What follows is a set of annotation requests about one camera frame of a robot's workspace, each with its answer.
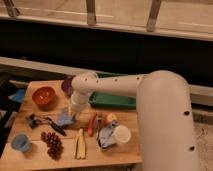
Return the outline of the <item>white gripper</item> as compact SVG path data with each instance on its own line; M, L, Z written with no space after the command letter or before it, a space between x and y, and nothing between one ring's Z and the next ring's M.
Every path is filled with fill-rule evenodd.
M76 117L89 105L89 97L90 93L73 92L69 103L69 113L72 117Z

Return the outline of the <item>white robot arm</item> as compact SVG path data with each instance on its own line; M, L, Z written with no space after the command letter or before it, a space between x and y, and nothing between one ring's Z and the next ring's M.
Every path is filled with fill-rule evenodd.
M194 121L187 81L170 71L100 78L94 72L71 82L74 110L92 92L136 99L143 171L199 171Z

